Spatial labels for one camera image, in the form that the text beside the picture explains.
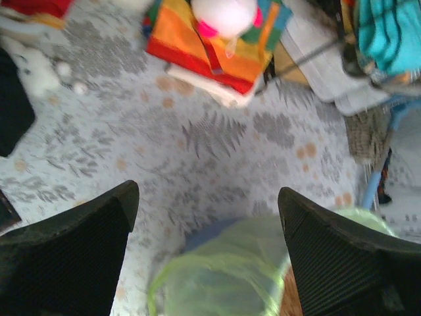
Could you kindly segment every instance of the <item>plastic bag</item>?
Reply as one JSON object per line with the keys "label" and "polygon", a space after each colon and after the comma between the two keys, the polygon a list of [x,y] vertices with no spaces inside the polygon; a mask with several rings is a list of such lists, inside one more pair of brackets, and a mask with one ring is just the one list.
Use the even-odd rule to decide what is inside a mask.
{"label": "plastic bag", "polygon": [[165,316],[275,316],[290,265],[279,215],[245,219],[173,259],[152,282],[164,289]]}

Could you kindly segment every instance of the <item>smartphone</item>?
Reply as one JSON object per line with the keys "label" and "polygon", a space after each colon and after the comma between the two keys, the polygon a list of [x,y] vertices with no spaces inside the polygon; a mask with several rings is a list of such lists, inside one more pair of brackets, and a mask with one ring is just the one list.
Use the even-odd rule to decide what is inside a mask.
{"label": "smartphone", "polygon": [[3,191],[0,190],[0,232],[21,220],[16,209],[14,209]]}

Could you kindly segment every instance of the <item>white plush toy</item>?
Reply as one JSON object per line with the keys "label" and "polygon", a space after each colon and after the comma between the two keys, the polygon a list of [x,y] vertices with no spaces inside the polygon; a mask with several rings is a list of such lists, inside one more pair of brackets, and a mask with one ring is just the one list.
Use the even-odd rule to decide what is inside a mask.
{"label": "white plush toy", "polygon": [[19,78],[30,97],[44,97],[46,92],[61,87],[51,61],[38,49],[26,47],[6,36],[0,37],[0,45],[17,65]]}
{"label": "white plush toy", "polygon": [[206,38],[236,39],[263,23],[257,0],[191,0],[191,8],[197,31]]}

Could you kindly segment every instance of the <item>striped fabric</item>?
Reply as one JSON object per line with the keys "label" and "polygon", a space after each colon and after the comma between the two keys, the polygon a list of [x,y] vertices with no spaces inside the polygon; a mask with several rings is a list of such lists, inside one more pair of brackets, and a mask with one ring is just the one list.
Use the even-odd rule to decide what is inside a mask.
{"label": "striped fabric", "polygon": [[262,10],[265,22],[259,34],[255,34],[258,40],[239,39],[234,56],[229,58],[226,40],[205,39],[197,34],[195,19],[186,0],[158,0],[147,15],[147,21],[153,27],[147,52],[246,94],[272,58],[273,34],[277,34],[278,40],[280,36],[280,32],[274,30],[275,26],[285,27],[291,15],[281,3],[267,2],[269,5]]}

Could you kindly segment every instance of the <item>fern print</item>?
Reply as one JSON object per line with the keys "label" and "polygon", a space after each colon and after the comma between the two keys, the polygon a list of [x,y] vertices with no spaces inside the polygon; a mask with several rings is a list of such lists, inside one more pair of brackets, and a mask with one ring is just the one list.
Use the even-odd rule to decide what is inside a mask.
{"label": "fern print", "polygon": [[235,151],[235,143],[240,145],[240,139],[243,137],[247,127],[234,119],[229,119],[224,115],[218,118],[216,112],[210,116],[206,112],[204,117],[193,124],[189,120],[189,126],[183,126],[183,134],[186,137],[187,150],[194,147],[199,158],[200,147],[217,157],[215,148],[223,151],[228,157],[231,157],[230,150]]}

